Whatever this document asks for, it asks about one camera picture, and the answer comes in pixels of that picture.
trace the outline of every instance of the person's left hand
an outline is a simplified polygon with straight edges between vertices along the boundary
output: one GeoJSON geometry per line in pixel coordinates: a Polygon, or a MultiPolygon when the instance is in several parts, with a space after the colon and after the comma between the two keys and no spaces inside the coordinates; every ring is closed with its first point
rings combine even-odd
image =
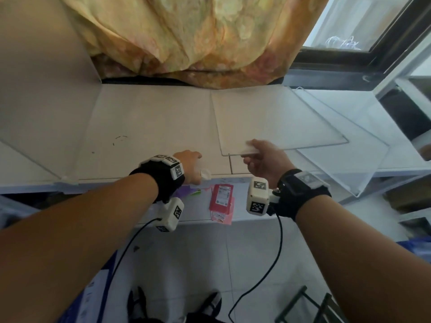
{"type": "Polygon", "coordinates": [[[180,160],[184,169],[184,183],[183,185],[200,185],[200,171],[196,168],[197,159],[202,157],[199,152],[192,152],[190,150],[178,152],[174,157],[180,160]]]}

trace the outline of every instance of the person's left arm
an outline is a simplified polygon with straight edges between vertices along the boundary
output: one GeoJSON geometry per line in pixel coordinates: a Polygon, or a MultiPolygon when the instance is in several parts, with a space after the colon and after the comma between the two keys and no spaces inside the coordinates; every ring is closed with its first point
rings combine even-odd
{"type": "MultiPolygon", "coordinates": [[[[184,184],[199,184],[202,155],[174,154],[184,184]]],[[[0,231],[2,322],[54,322],[91,281],[158,195],[145,173],[52,206],[0,231]]]]}

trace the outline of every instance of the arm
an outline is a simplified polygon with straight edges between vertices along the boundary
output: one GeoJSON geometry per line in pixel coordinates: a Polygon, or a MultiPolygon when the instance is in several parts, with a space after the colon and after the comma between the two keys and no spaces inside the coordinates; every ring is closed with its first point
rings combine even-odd
{"type": "MultiPolygon", "coordinates": [[[[252,141],[252,174],[275,188],[294,165],[283,151],[252,141]]],[[[349,322],[426,322],[431,316],[431,265],[358,219],[328,196],[299,210],[296,222],[349,322]]]]}
{"type": "MultiPolygon", "coordinates": [[[[200,183],[198,152],[174,154],[185,184],[200,183]]],[[[126,240],[158,195],[137,173],[0,231],[3,322],[54,322],[126,240]]]]}

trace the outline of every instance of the black cable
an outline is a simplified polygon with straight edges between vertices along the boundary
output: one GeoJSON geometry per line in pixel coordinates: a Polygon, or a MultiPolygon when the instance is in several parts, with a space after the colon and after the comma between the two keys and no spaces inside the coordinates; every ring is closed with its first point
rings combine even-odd
{"type": "Polygon", "coordinates": [[[238,303],[240,302],[240,300],[244,297],[247,296],[249,293],[251,293],[254,289],[256,289],[262,282],[263,280],[266,279],[266,277],[268,276],[268,274],[271,273],[272,269],[274,268],[274,266],[277,264],[277,261],[280,257],[281,254],[281,248],[283,246],[283,226],[281,225],[281,220],[280,217],[278,216],[277,213],[275,213],[275,215],[277,215],[277,219],[278,219],[278,223],[280,224],[280,247],[278,248],[278,253],[277,253],[277,257],[275,258],[274,262],[272,263],[271,267],[269,268],[269,270],[265,273],[265,275],[260,279],[259,282],[257,282],[254,287],[252,287],[249,291],[243,293],[240,298],[238,298],[238,300],[236,301],[236,303],[234,304],[234,306],[232,307],[232,309],[229,311],[229,320],[231,320],[232,323],[235,323],[232,318],[231,318],[231,313],[233,312],[233,310],[235,309],[235,307],[238,305],[238,303]]]}
{"type": "Polygon", "coordinates": [[[123,254],[121,255],[121,257],[120,257],[120,260],[118,261],[118,263],[117,263],[117,266],[115,267],[115,270],[114,270],[114,272],[112,273],[112,277],[111,277],[111,281],[110,281],[110,285],[109,285],[109,288],[111,287],[111,282],[112,282],[112,280],[114,280],[114,276],[115,276],[115,272],[117,271],[117,269],[118,269],[118,267],[120,266],[120,263],[121,263],[121,260],[123,259],[123,257],[124,257],[124,255],[126,254],[126,252],[127,252],[127,250],[128,250],[128,248],[130,247],[130,245],[132,244],[132,241],[136,238],[136,236],[142,231],[142,229],[143,228],[145,228],[147,225],[149,225],[150,223],[152,223],[152,222],[154,222],[154,221],[161,221],[162,219],[161,218],[156,218],[156,219],[152,219],[152,220],[150,220],[150,221],[148,221],[147,223],[145,223],[144,225],[143,225],[143,227],[142,228],[140,228],[138,231],[137,231],[137,233],[135,233],[134,234],[134,236],[132,237],[132,239],[130,239],[130,241],[129,241],[129,243],[127,244],[127,246],[126,246],[126,249],[124,250],[124,252],[123,252],[123,254]]]}

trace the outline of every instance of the tiled floor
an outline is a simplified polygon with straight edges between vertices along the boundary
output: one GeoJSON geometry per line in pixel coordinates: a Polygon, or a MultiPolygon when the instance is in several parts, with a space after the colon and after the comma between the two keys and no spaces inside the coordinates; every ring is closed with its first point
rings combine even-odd
{"type": "MultiPolygon", "coordinates": [[[[405,239],[381,198],[351,206],[365,221],[377,225],[393,239],[405,239]]],[[[273,322],[302,285],[320,303],[328,287],[299,229],[282,218],[283,250],[277,265],[234,311],[237,323],[273,322]]],[[[124,257],[112,283],[104,323],[127,322],[126,301],[131,288],[141,286],[147,296],[150,317],[165,322],[182,322],[213,288],[222,292],[218,319],[229,322],[228,312],[239,296],[267,271],[277,254],[280,229],[277,220],[179,226],[173,233],[146,228],[124,257]]],[[[301,300],[288,316],[292,322],[312,322],[316,309],[301,300]]]]}

